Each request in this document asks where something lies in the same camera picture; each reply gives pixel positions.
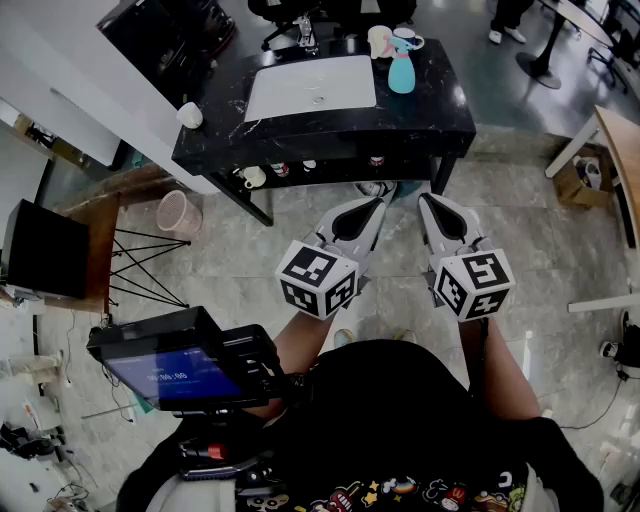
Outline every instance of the black monitor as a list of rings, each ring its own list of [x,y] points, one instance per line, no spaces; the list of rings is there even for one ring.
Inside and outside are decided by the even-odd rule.
[[[95,332],[87,349],[160,410],[266,405],[289,386],[261,326],[223,331],[203,307]]]

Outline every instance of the black marble desk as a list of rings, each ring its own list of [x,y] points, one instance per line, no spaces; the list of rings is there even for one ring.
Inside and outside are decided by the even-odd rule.
[[[327,110],[244,122],[256,73],[265,67],[299,60],[368,54],[366,42],[347,40],[321,45],[315,55],[287,48],[236,61],[215,70],[197,102],[204,122],[197,130],[183,128],[173,160],[202,175],[245,210],[267,225],[272,219],[251,203],[250,192],[233,174],[238,168],[263,166],[267,182],[277,188],[317,183],[379,180],[431,180],[442,193],[455,161],[464,157],[476,129],[467,101],[439,41],[427,39],[411,53],[416,88],[400,95],[387,84],[390,59],[372,61],[376,106]],[[381,167],[369,157],[384,156]],[[437,173],[434,157],[441,157]],[[303,160],[316,160],[306,173]],[[291,163],[279,178],[268,164]]]

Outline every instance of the cardboard box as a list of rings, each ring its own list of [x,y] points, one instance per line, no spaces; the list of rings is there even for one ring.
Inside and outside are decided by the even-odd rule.
[[[602,184],[599,190],[586,186],[578,176],[578,170],[573,165],[573,158],[569,160],[560,172],[553,177],[558,200],[566,205],[597,206],[606,208],[613,197],[613,183],[611,181],[611,162],[604,155],[589,148],[582,148],[577,156],[598,157]]]

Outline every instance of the white cup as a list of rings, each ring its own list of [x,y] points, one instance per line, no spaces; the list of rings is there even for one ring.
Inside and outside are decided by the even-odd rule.
[[[409,41],[415,46],[415,48],[413,48],[414,50],[419,50],[424,46],[424,37],[419,36],[410,28],[398,27],[393,31],[393,35],[400,39],[404,39],[405,41]]]
[[[267,175],[260,167],[247,167],[243,172],[246,188],[261,187],[267,181]]]
[[[176,117],[184,126],[192,130],[195,130],[202,124],[202,112],[200,112],[200,109],[196,107],[193,101],[182,105]]]

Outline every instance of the black box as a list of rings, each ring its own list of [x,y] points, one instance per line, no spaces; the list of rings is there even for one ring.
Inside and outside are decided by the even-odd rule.
[[[88,250],[87,226],[23,199],[7,222],[3,280],[43,296],[82,299]]]

